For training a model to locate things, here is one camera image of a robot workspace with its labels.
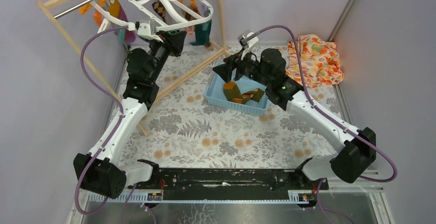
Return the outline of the dark teal sock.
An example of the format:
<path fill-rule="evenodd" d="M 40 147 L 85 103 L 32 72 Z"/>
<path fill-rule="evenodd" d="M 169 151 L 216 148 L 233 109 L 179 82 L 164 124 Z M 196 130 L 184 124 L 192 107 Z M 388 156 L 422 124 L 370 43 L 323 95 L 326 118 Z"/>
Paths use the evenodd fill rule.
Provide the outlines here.
<path fill-rule="evenodd" d="M 192 46 L 206 46 L 210 43 L 212 20 L 194 26 L 195 41 Z"/>

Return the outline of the olive orange sock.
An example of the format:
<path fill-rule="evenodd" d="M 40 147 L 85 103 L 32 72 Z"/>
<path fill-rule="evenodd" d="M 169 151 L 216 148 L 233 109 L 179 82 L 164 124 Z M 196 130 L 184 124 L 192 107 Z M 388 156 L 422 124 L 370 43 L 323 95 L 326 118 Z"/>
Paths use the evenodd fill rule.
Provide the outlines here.
<path fill-rule="evenodd" d="M 265 92 L 259 88 L 242 93 L 236 82 L 225 83 L 223 85 L 223 93 L 227 101 L 238 104 L 246 104 L 250 100 L 260 102 L 265 94 Z"/>

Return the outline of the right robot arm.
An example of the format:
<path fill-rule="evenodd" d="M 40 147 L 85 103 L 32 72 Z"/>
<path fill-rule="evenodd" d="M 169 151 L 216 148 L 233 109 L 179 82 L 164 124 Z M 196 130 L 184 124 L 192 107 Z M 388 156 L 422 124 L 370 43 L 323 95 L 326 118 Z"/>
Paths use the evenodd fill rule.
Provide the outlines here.
<path fill-rule="evenodd" d="M 354 183 L 376 159 L 375 132 L 368 127 L 359 129 L 321 106 L 286 74 L 285 66 L 281 52 L 268 48 L 259 59 L 240 51 L 212 70 L 226 83 L 247 77 L 265 86 L 272 104 L 304 120 L 334 148 L 335 154 L 308 159 L 299 166 L 301 171 L 295 174 L 299 188 L 308 189 L 315 180 L 333 176 Z"/>

